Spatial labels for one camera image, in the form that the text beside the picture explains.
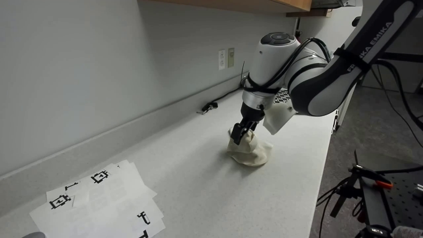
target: white table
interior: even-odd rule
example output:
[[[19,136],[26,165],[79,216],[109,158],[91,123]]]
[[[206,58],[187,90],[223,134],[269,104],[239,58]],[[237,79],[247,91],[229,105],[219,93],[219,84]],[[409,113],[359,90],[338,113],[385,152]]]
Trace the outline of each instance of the white table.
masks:
[[[192,115],[113,160],[133,160],[158,191],[167,228],[158,238],[309,238],[332,134],[334,113],[294,116],[272,136],[273,157],[252,169],[228,158],[229,129],[240,121],[241,93],[208,115]],[[0,218],[0,236],[36,227],[42,198]]]

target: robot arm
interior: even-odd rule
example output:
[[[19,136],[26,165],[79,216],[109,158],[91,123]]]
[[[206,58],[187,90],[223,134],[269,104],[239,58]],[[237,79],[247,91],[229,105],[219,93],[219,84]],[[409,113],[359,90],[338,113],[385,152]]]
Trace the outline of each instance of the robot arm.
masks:
[[[249,129],[256,129],[284,86],[301,113],[322,116],[338,109],[356,80],[422,8],[422,0],[364,0],[359,26],[332,59],[327,50],[323,58],[307,47],[311,41],[323,47],[319,39],[301,45],[284,33],[265,35],[245,87],[244,119],[235,125],[232,138],[240,144]]]

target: black printed symbol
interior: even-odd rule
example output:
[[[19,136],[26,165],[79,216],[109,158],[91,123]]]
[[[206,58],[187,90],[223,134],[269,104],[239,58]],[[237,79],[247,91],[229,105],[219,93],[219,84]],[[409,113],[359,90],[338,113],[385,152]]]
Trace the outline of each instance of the black printed symbol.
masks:
[[[94,179],[96,183],[101,183],[108,177],[109,177],[108,170],[102,170],[102,171],[98,171],[94,175],[92,175],[92,178]]]
[[[79,185],[79,183],[80,183],[80,182],[73,182],[73,183],[65,186],[65,190],[68,190],[68,189],[71,189],[71,187],[73,187],[73,186],[76,186],[76,185]]]
[[[52,205],[52,209],[57,209],[60,206],[64,206],[69,201],[72,201],[72,198],[69,195],[61,194],[61,195],[59,195],[59,198],[50,201],[50,203]]]
[[[147,232],[147,230],[145,230],[145,232],[142,234],[142,236],[141,238],[149,238],[149,232]]]
[[[145,223],[151,224],[151,220],[150,220],[149,215],[145,211],[138,214],[137,216],[138,218],[143,218]]]

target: paper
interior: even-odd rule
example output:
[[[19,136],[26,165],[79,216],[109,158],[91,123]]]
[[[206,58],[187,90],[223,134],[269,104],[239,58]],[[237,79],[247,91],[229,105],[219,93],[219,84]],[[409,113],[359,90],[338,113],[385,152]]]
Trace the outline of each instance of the paper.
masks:
[[[125,160],[48,191],[48,202],[31,216],[47,236],[151,238],[166,228],[155,195]]]

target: cabinet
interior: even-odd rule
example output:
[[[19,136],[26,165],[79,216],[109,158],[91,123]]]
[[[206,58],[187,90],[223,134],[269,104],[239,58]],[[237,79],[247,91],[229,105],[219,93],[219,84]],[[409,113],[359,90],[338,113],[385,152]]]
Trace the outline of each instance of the cabinet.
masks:
[[[313,0],[155,0],[254,13],[309,11]]]

